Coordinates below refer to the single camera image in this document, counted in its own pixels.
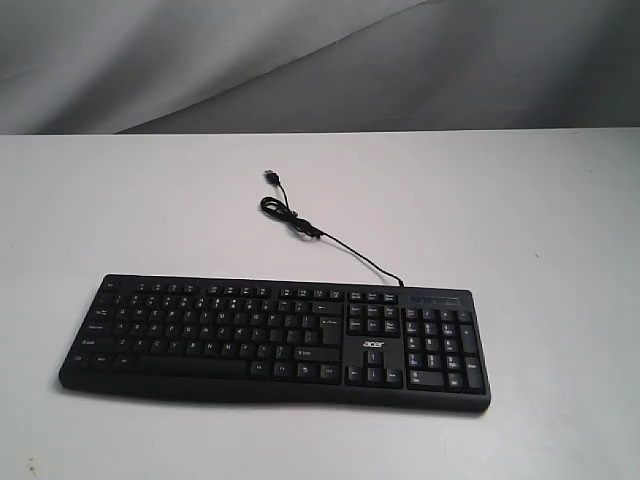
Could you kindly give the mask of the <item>grey backdrop cloth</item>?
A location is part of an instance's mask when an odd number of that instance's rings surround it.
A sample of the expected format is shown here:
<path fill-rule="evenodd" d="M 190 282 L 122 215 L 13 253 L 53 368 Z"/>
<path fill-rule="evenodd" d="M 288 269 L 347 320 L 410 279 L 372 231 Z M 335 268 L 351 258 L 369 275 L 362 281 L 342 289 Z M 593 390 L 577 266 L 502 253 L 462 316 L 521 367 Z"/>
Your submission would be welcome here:
<path fill-rule="evenodd" d="M 5 1 L 5 134 L 631 127 L 635 1 Z"/>

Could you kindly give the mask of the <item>black acer keyboard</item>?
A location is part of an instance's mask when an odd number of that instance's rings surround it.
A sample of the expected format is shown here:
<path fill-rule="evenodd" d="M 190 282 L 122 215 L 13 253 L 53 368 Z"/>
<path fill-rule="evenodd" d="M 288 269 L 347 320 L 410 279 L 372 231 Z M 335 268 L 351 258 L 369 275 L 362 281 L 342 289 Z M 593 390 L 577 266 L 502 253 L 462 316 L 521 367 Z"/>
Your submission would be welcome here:
<path fill-rule="evenodd" d="M 109 274 L 60 368 L 89 393 L 483 412 L 467 290 Z"/>

